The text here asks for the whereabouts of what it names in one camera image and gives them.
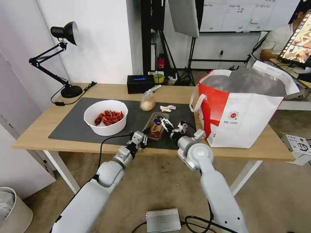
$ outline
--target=white cardboard box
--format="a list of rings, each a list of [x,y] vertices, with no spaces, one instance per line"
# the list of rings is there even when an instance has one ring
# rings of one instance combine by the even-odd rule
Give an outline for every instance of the white cardboard box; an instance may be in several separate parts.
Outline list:
[[[281,140],[296,158],[294,162],[289,163],[302,166],[311,160],[311,148],[305,138],[285,134]]]

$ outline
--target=person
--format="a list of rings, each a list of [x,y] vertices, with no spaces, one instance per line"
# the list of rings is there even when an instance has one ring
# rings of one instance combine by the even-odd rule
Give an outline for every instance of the person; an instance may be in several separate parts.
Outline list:
[[[310,9],[303,5],[298,10],[297,17],[292,24],[280,27],[274,31],[270,31],[261,45],[260,60],[269,61],[271,58],[277,59],[282,49],[287,44],[289,38],[293,35],[305,13]]]

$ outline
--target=fire extinguisher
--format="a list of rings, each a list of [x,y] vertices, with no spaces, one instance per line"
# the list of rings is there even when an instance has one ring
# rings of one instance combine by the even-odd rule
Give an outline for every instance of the fire extinguisher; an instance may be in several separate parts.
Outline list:
[[[165,60],[164,60],[164,54],[159,54],[159,57],[157,59],[157,62],[156,62],[156,67],[158,69],[163,69],[164,68],[164,64],[165,64]]]

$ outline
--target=desk lamp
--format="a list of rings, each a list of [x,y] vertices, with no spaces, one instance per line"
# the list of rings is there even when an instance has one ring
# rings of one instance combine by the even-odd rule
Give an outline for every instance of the desk lamp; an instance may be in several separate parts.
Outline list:
[[[61,91],[62,97],[64,97],[64,98],[77,97],[77,96],[82,94],[81,87],[73,86],[73,85],[69,84],[68,80],[53,74],[52,72],[48,71],[47,69],[45,69],[41,66],[42,62],[49,60],[50,58],[54,57],[55,55],[66,50],[67,42],[65,42],[64,39],[67,39],[70,43],[77,45],[77,41],[79,40],[79,31],[78,31],[77,24],[73,21],[73,22],[67,23],[63,28],[51,27],[51,34],[59,40],[59,43],[56,46],[54,46],[53,48],[50,48],[49,50],[41,53],[40,55],[38,55],[34,58],[30,58],[29,63],[64,85],[64,89],[62,89],[62,91]],[[44,56],[48,52],[50,52],[50,51],[52,51],[58,47],[60,47],[61,50],[55,52],[52,55]]]

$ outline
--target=wooden table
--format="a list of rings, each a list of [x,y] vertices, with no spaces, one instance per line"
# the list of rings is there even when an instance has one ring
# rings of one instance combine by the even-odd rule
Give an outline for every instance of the wooden table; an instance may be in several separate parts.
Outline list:
[[[84,88],[86,83],[75,83]],[[187,86],[162,86],[154,95],[156,102],[165,102],[168,104],[188,104],[194,87]],[[122,84],[97,84],[86,92],[83,97],[105,98],[116,100],[136,100],[140,101],[142,94],[127,94],[127,86]],[[73,99],[64,99],[59,97],[57,101],[65,103],[72,102]],[[89,152],[99,153],[99,143],[65,141],[49,139],[48,136],[64,119],[69,111],[75,106],[55,106],[51,105],[12,145],[15,149],[43,150],[51,160],[58,172],[76,193],[80,187],[74,180],[70,171],[60,158],[57,151]],[[198,114],[195,113],[197,129],[202,128]],[[103,153],[116,153],[120,146],[103,145]],[[273,129],[267,125],[255,144],[250,149],[240,148],[213,148],[214,157],[228,159],[246,159],[249,160],[241,174],[231,186],[234,195],[243,186],[247,179],[252,175],[263,160],[273,161],[294,161],[293,155],[288,151]],[[138,153],[138,156],[177,156],[176,150],[146,148]]]
[[[296,72],[292,70],[292,68],[288,67],[288,64],[284,64],[281,61],[271,58],[270,61],[277,66],[279,69],[285,71],[290,76],[294,78],[295,83],[300,86],[300,89],[305,90],[307,93],[310,93],[311,83],[303,80],[298,80],[298,75]],[[292,100],[284,100],[278,108],[279,110],[304,110],[311,111],[311,102],[308,101],[292,101]]]

